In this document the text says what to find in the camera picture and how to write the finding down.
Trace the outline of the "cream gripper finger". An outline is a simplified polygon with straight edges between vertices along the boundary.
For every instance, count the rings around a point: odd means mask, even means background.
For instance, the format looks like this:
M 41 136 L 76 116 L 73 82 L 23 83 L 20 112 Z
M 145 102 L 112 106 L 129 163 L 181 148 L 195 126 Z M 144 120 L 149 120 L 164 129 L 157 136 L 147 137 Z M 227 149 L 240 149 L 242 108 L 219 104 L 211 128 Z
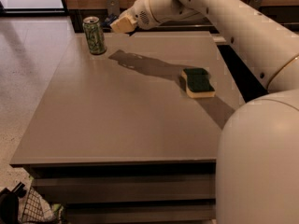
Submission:
M 114 20 L 110 27 L 114 33 L 131 33 L 137 27 L 137 20 L 131 15 L 125 14 Z

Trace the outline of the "white rounded gripper body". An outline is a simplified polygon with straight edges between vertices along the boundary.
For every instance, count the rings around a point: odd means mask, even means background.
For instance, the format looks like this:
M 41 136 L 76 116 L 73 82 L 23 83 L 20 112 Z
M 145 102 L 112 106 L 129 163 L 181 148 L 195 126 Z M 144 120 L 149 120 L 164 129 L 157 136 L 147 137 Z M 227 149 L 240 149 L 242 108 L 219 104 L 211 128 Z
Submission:
M 150 0 L 136 0 L 134 4 L 127 9 L 130 21 L 133 26 L 144 30 L 149 30 L 156 25 L 156 20 L 150 10 Z

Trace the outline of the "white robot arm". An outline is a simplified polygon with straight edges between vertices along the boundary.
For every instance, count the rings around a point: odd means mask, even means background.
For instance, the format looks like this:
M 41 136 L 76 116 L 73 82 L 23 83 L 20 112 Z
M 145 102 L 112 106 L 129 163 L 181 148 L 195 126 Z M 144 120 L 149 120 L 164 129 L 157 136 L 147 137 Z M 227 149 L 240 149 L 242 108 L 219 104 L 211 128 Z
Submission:
M 222 130 L 217 224 L 299 224 L 299 36 L 240 0 L 136 0 L 111 27 L 129 33 L 196 14 L 267 91 Z

